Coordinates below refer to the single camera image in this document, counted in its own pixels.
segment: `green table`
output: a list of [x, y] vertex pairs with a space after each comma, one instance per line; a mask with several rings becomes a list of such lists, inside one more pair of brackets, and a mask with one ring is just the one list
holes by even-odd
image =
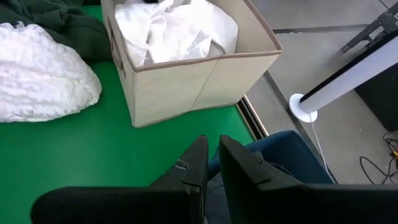
[[[101, 17], [100, 7], [85, 9]], [[103, 86], [96, 105], [48, 122], [0, 124], [0, 223], [30, 223], [34, 200], [59, 187], [147, 186], [200, 134], [208, 136], [210, 155], [220, 134], [253, 141], [236, 106], [133, 128], [113, 62], [90, 66]]]

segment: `white pole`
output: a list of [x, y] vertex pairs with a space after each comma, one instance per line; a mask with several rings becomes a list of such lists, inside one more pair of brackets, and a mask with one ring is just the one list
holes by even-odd
[[290, 98], [290, 110], [300, 120], [311, 122], [317, 118], [317, 111], [368, 81], [398, 62], [398, 36], [378, 48], [362, 61], [336, 77], [309, 96], [294, 94]]

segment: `beige storage box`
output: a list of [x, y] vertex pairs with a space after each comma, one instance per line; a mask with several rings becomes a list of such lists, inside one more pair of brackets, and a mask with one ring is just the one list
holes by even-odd
[[115, 5], [124, 2], [101, 1], [113, 60], [137, 128], [191, 110], [237, 103], [282, 53], [272, 29], [250, 0], [210, 0], [239, 26], [235, 54], [136, 67], [114, 18]]

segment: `blue jeans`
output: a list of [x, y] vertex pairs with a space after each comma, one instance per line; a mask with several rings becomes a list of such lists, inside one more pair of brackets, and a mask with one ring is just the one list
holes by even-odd
[[[265, 161], [287, 169], [294, 178], [306, 184], [333, 184], [311, 149], [295, 131], [281, 131], [246, 146], [261, 151]], [[218, 148], [209, 161], [209, 179], [220, 171]]]

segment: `white fabric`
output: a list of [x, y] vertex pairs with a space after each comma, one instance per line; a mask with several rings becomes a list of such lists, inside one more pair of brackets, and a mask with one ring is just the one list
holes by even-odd
[[98, 77], [40, 26], [0, 24], [0, 49], [0, 122], [48, 121], [98, 101]]
[[238, 25], [212, 3], [206, 0], [191, 0], [188, 4], [184, 0], [138, 2], [127, 0], [130, 4], [116, 5], [115, 10], [135, 66], [207, 57], [212, 41], [226, 54], [235, 52]]

